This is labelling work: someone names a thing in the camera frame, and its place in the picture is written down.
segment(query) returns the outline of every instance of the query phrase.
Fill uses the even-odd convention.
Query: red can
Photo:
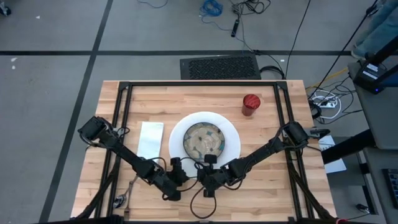
[[[242,114],[245,116],[252,115],[255,110],[260,107],[260,98],[254,94],[248,94],[243,98]]]

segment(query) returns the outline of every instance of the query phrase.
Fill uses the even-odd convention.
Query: gray floor
[[[99,49],[241,50],[243,44],[230,38],[228,32],[201,22],[202,2],[170,0],[164,8],[152,9],[135,0],[114,0]],[[205,20],[230,27],[236,16],[229,10],[229,1],[220,2],[224,4],[224,13]],[[295,50],[341,50],[372,2],[312,1]],[[13,14],[0,17],[0,51],[91,50],[106,3],[107,0],[7,1]],[[306,5],[307,0],[273,1],[265,13],[245,17],[248,45],[261,50],[290,50]],[[188,57],[197,56],[97,56],[77,127],[94,114],[103,80],[178,80],[179,60]],[[274,57],[285,60],[281,62],[285,70],[287,56]],[[0,141],[3,142],[0,222],[38,222],[89,58],[89,55],[0,56]],[[288,79],[304,80],[306,86],[319,82],[334,59],[335,56],[292,56]],[[259,66],[274,64],[267,56],[257,60]],[[351,57],[341,57],[332,72],[352,61]],[[343,74],[327,83],[346,76]],[[263,73],[262,78],[279,77]],[[353,88],[350,80],[346,86]],[[347,105],[351,98],[345,96],[342,100]],[[354,94],[350,110],[360,108]],[[326,127],[335,136],[352,136],[368,128],[362,113]],[[50,214],[51,221],[69,218],[84,154],[84,144],[75,134]],[[363,203],[363,195],[348,199],[346,194],[350,192],[358,191],[332,187],[336,209],[342,217],[359,215],[353,204]]]

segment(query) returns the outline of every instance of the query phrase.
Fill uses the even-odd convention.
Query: butcher block tabletop
[[[119,82],[105,81],[103,83],[96,116],[104,117],[108,121],[112,120]],[[303,81],[287,80],[286,82],[294,119],[304,128],[313,127]],[[243,97],[250,93],[260,98],[261,105],[252,116],[246,117],[241,112],[242,101]],[[282,91],[280,95],[285,120],[288,121]],[[126,98],[122,97],[117,127],[121,125],[125,100]],[[136,153],[142,122],[164,123],[160,157],[168,162],[167,168],[170,170],[172,168],[169,164],[171,131],[182,118],[200,111],[218,113],[234,125],[241,141],[241,157],[247,156],[267,143],[279,128],[274,90],[271,86],[134,86],[127,120],[127,127],[131,132],[126,134],[124,144]],[[310,145],[319,147],[316,141],[310,142]],[[71,217],[81,213],[97,192],[105,153],[106,150],[101,148],[91,147],[87,150]],[[303,163],[310,190],[322,206],[331,215],[336,216],[321,153],[305,148]],[[116,195],[126,191],[129,181],[133,180],[134,176],[135,172],[131,166],[122,161]],[[191,186],[194,181],[194,179],[189,180],[181,189]],[[171,202],[162,200],[162,193],[155,186],[149,186],[139,179],[134,184],[129,199],[129,220],[197,221],[198,218],[190,211],[190,202],[200,188],[201,184],[196,184],[191,190],[182,192],[180,201]],[[299,187],[298,192],[303,216],[307,217],[304,196]],[[109,189],[104,196],[102,216],[106,213],[108,197]],[[286,221],[287,217],[295,217],[285,153],[274,154],[254,166],[243,180],[239,190],[219,188],[216,191],[216,200],[216,212],[207,220]],[[114,209],[113,213],[123,216],[126,205],[127,203],[121,208]],[[204,198],[202,193],[193,202],[193,209],[200,216],[209,214],[213,208],[213,198]]]

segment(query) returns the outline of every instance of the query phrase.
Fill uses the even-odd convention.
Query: white plate
[[[220,166],[240,156],[241,140],[233,124],[220,114],[204,111],[190,114],[175,125],[169,139],[169,153],[171,158],[188,157],[183,146],[184,134],[187,132],[188,128],[199,122],[214,124],[224,134],[225,148],[223,153],[217,158],[217,163],[214,165],[215,169],[220,168]],[[184,159],[182,161],[182,168],[189,177],[197,176],[197,170],[193,166],[193,160]]]

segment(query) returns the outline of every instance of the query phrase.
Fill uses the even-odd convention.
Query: black mat
[[[188,58],[180,60],[182,80],[260,80],[254,55]]]

